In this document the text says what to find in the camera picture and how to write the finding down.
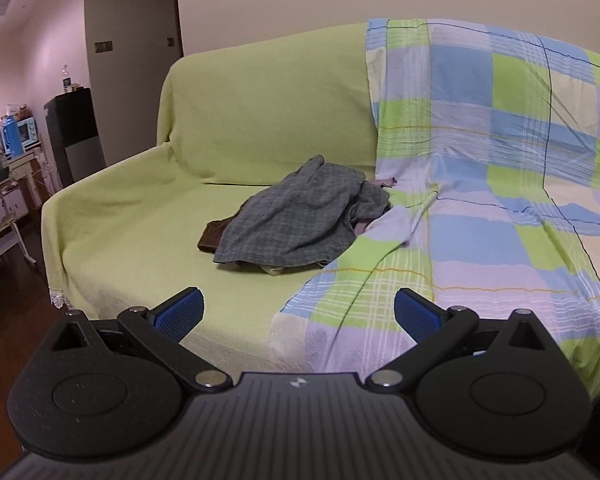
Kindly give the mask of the grey plaid shorts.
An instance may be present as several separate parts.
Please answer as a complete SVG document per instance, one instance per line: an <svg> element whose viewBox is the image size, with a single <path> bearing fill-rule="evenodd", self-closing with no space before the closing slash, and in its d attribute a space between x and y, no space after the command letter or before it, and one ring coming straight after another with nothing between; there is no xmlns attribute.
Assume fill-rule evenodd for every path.
<svg viewBox="0 0 600 480"><path fill-rule="evenodd" d="M246 200L224 229L213 261L284 270L326 266L353 244L360 223L389 208L381 185L316 155Z"/></svg>

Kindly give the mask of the brown garment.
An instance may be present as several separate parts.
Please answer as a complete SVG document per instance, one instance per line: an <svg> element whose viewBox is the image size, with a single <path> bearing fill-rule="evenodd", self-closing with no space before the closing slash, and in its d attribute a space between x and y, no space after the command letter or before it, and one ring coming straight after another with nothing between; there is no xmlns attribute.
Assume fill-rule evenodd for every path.
<svg viewBox="0 0 600 480"><path fill-rule="evenodd" d="M197 248L201 252L214 254L219 247L224 231L234 220L233 217L228 217L222 220L213 220L204 228L200 239L197 243Z"/></svg>

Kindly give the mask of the plaid blue green sheet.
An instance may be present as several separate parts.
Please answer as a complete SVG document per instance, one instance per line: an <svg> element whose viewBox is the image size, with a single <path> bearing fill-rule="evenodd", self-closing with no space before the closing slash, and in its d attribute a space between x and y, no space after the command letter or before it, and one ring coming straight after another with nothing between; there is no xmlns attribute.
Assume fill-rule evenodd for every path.
<svg viewBox="0 0 600 480"><path fill-rule="evenodd" d="M600 395L600 54L442 20L370 21L375 174L391 207L272 321L276 370L372 374L414 341L410 288L532 310Z"/></svg>

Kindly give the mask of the white side table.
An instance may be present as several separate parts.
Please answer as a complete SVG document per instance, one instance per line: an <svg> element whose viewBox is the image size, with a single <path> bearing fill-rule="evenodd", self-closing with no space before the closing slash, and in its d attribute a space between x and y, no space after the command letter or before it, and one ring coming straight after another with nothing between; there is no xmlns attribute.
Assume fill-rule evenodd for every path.
<svg viewBox="0 0 600 480"><path fill-rule="evenodd" d="M38 262L28 251L17 222L38 206L32 190L37 154L33 151L12 159L0 154L0 259L18 248L34 270Z"/></svg>

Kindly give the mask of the black refrigerator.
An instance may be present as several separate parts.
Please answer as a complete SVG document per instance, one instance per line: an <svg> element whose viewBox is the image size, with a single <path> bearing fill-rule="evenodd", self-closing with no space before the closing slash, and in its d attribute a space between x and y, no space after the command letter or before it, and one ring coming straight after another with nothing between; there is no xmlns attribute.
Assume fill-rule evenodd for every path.
<svg viewBox="0 0 600 480"><path fill-rule="evenodd" d="M44 105L50 146L64 188L106 167L90 88L55 96Z"/></svg>

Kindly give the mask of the green covered sofa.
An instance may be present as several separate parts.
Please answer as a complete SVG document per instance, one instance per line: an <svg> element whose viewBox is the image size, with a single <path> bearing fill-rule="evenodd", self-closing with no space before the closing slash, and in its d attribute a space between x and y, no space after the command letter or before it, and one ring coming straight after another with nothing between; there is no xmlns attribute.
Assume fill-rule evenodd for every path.
<svg viewBox="0 0 600 480"><path fill-rule="evenodd" d="M156 146L45 203L53 306L114 318L196 287L204 318L186 348L235 377L304 370L302 324L276 314L311 272L217 266L197 243L207 223L315 155L374 173L365 33L341 25L176 62L162 87Z"/></svg>

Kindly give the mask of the blue microwave oven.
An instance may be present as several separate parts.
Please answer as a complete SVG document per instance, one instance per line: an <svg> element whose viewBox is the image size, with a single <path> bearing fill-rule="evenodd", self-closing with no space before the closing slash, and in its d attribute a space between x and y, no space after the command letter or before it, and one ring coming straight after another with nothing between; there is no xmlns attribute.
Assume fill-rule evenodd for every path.
<svg viewBox="0 0 600 480"><path fill-rule="evenodd" d="M38 144L38 127L33 117L20 120L17 127L23 151L30 150Z"/></svg>

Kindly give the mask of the blue thermos jug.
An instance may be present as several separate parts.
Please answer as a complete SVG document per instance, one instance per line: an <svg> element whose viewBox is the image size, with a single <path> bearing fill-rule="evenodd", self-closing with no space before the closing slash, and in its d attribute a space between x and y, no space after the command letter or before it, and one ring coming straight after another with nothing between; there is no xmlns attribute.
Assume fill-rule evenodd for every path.
<svg viewBox="0 0 600 480"><path fill-rule="evenodd" d="M6 115L2 118L2 138L4 152L8 156L14 158L23 154L18 124L16 118L12 115Z"/></svg>

